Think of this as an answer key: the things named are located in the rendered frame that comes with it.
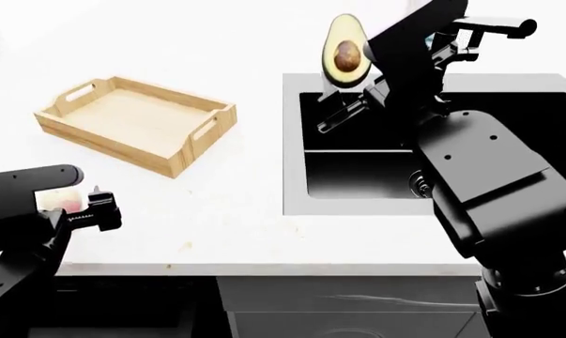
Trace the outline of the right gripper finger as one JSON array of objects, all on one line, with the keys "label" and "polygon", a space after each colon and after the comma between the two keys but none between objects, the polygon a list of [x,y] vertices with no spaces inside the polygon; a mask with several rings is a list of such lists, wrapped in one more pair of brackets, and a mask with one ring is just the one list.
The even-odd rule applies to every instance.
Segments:
[{"label": "right gripper finger", "polygon": [[373,64],[378,63],[382,60],[382,39],[379,37],[368,39],[364,42],[362,51]]},{"label": "right gripper finger", "polygon": [[330,80],[328,74],[321,72],[323,92],[318,98],[318,103],[344,103],[341,92],[335,84]]}]

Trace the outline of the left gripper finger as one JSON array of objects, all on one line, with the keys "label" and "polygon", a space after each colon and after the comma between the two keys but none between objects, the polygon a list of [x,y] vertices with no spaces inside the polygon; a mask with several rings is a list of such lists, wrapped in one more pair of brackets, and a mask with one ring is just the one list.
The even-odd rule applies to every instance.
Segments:
[{"label": "left gripper finger", "polygon": [[88,211],[101,232],[116,230],[122,225],[120,209],[113,193],[102,191],[99,186],[88,195]]}]

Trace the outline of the pale pink fruit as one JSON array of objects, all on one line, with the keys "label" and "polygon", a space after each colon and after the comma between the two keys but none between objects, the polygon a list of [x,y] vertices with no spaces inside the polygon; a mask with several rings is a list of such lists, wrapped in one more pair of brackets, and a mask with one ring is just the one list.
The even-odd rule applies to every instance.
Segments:
[{"label": "pale pink fruit", "polygon": [[75,188],[60,188],[36,193],[39,210],[64,209],[67,213],[82,210],[82,196]]}]

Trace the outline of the black sink faucet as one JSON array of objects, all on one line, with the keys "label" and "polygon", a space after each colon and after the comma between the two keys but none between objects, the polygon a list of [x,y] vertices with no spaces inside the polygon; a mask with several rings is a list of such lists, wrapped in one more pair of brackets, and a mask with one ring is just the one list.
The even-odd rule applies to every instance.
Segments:
[{"label": "black sink faucet", "polygon": [[[474,62],[479,58],[479,47],[485,33],[499,34],[511,39],[531,36],[537,30],[533,19],[491,17],[464,17],[456,19],[434,34],[431,47],[436,67],[447,67],[452,62]],[[467,46],[459,47],[457,36],[461,30],[471,32]]]}]

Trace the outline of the black sink with grey rim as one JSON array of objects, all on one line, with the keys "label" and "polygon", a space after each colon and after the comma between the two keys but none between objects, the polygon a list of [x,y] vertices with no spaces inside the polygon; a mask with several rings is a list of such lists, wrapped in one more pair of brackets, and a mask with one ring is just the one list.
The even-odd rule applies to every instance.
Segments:
[{"label": "black sink with grey rim", "polygon": [[[363,112],[328,133],[316,74],[283,77],[285,215],[428,215],[432,203],[411,191],[419,166],[384,117]],[[566,178],[566,78],[557,74],[450,74],[444,100],[500,120]]]}]

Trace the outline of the avocado half with pit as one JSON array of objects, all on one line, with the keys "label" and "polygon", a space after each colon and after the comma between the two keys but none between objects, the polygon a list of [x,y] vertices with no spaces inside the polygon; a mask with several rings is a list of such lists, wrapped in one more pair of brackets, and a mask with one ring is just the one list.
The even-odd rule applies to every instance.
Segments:
[{"label": "avocado half with pit", "polygon": [[355,16],[344,13],[331,22],[322,50],[322,68],[340,88],[357,86],[368,75],[371,61],[364,55],[367,36]]}]

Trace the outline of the black under-counter cabinet front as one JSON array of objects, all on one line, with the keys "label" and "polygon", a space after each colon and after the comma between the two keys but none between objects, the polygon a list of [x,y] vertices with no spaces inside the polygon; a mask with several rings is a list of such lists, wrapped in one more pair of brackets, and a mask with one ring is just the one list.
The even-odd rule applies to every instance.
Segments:
[{"label": "black under-counter cabinet front", "polygon": [[191,324],[208,338],[214,278],[196,276],[58,276],[30,316],[34,328],[155,328]]}]

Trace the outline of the dark grey cabinet door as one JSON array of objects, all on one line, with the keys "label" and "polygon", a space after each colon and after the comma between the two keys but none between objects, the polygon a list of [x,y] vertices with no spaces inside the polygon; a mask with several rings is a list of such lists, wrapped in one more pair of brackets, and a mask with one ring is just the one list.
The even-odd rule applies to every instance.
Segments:
[{"label": "dark grey cabinet door", "polygon": [[474,278],[217,279],[235,338],[489,338]]}]

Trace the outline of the round metal sink drain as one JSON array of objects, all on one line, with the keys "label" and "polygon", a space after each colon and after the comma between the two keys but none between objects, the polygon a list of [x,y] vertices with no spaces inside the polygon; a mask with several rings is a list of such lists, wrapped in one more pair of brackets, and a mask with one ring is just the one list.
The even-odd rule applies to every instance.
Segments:
[{"label": "round metal sink drain", "polygon": [[425,177],[422,170],[417,170],[410,175],[408,188],[417,198],[430,199],[434,184]]}]

